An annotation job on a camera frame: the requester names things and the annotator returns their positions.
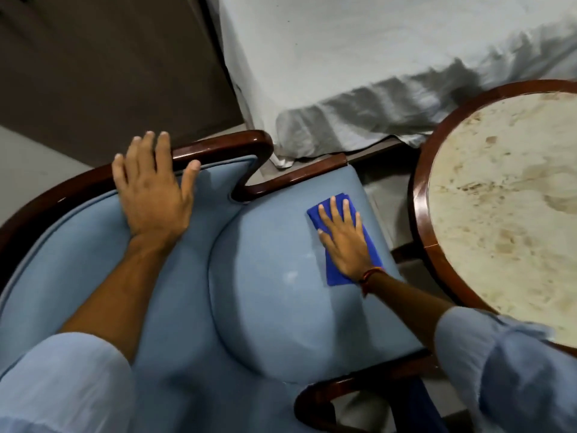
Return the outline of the person's right hand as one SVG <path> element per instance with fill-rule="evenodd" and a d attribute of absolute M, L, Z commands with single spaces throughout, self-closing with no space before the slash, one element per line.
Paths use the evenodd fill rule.
<path fill-rule="evenodd" d="M 343 224 L 340 227 L 333 227 L 331 214 L 328 216 L 322 205 L 319 205 L 319 214 L 334 242 L 334 251 L 328 254 L 338 270 L 358 284 L 361 269 L 376 266 L 371 262 L 365 239 L 360 239 L 356 234 L 349 201 L 343 201 Z"/>

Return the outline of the person's left hand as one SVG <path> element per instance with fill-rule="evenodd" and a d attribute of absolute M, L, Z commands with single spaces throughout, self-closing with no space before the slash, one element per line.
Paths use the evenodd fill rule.
<path fill-rule="evenodd" d="M 127 188 L 118 192 L 132 237 L 148 232 L 178 235 L 188 229 L 194 203 L 182 198 L 181 180 L 174 174 L 171 138 L 163 131 L 155 135 L 156 173 L 141 173 L 141 138 L 134 137 L 125 158 Z"/>

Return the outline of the blue cleaning cloth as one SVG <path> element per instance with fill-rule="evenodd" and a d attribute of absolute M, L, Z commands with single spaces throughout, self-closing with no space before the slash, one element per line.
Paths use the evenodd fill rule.
<path fill-rule="evenodd" d="M 354 204 L 352 203 L 349 195 L 347 195 L 345 193 L 340 193 L 340 194 L 337 194 L 335 196 L 337 210 L 339 212 L 339 215 L 343 216 L 343 201 L 345 201 L 345 200 L 349 201 L 351 217 L 353 218 L 353 224 L 355 225 L 356 224 L 355 216 L 356 216 L 357 210 L 356 210 Z M 323 232 L 326 232 L 329 234 L 330 232 L 328 230 L 328 227 L 324 224 L 324 222 L 322 221 L 322 219 L 320 217 L 319 205 L 322 205 L 324 207 L 328 216 L 331 214 L 330 213 L 330 199 L 328 198 L 328 199 L 324 200 L 323 202 L 318 203 L 317 205 L 308 209 L 307 215 L 308 215 L 309 219 L 312 221 L 312 224 L 316 230 L 322 230 Z M 379 253 L 378 253 L 369 233 L 366 230 L 366 227 L 363 227 L 363 232 L 364 232 L 364 239 L 365 239 L 366 245 L 368 247 L 369 255 L 371 257 L 371 262 L 373 263 L 374 266 L 380 267 L 382 269 L 383 268 L 383 262 L 379 256 Z M 354 281 L 349 279 L 347 276 L 344 276 L 338 270 L 335 263 L 331 259 L 331 256 L 328 254 L 327 250 L 325 251 L 325 268 L 326 268 L 326 278 L 327 278 L 328 286 L 338 286 L 338 285 L 345 285 L 345 284 L 353 284 L 354 283 Z"/>

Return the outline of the person's left forearm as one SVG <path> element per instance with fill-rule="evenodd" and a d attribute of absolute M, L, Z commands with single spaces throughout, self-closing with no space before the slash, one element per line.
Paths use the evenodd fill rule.
<path fill-rule="evenodd" d="M 157 279 L 178 240 L 178 235 L 164 232 L 133 236 L 121 261 L 59 333 L 93 335 L 132 364 Z"/>

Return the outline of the person's right forearm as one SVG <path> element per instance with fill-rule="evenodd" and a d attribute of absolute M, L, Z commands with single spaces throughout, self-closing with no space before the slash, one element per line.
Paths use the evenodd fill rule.
<path fill-rule="evenodd" d="M 360 277 L 370 268 L 372 267 L 363 267 Z M 454 304 L 390 275 L 379 279 L 375 277 L 371 281 L 374 282 L 371 295 L 389 307 L 419 341 L 435 353 L 435 332 L 438 322 L 454 307 Z"/>

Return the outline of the red thread wristband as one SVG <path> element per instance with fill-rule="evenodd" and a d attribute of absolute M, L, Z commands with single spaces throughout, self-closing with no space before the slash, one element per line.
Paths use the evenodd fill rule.
<path fill-rule="evenodd" d="M 358 286 L 361 289 L 363 298 L 373 292 L 372 285 L 374 282 L 371 280 L 375 277 L 377 277 L 377 279 L 382 278 L 382 276 L 388 276 L 382 267 L 372 267 L 363 273 L 358 281 Z"/>

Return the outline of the round marble-top wooden table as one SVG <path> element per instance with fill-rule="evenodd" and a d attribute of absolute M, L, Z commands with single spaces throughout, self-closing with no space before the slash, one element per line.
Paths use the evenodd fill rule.
<path fill-rule="evenodd" d="M 422 146 L 412 185 L 412 232 L 451 299 L 553 327 L 577 357 L 577 81 L 465 101 Z"/>

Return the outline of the white bed sheet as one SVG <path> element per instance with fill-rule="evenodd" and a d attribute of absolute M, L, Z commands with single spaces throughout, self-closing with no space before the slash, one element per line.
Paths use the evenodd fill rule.
<path fill-rule="evenodd" d="M 420 146 L 461 103 L 577 79 L 577 0 L 206 0 L 248 127 L 272 163 Z"/>

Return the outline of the dark blue trousers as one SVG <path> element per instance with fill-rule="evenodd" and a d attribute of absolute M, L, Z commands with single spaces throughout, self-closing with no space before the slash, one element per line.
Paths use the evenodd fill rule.
<path fill-rule="evenodd" d="M 395 396 L 390 406 L 396 433 L 449 433 L 419 377 L 402 380 Z"/>

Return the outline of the light blue shirt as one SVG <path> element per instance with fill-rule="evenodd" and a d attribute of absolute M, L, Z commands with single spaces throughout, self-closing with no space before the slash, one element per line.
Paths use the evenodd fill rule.
<path fill-rule="evenodd" d="M 577 358 L 552 329 L 454 306 L 435 329 L 441 368 L 482 433 L 577 433 Z M 124 356 L 83 333 L 40 342 L 0 375 L 0 433 L 127 433 Z"/>

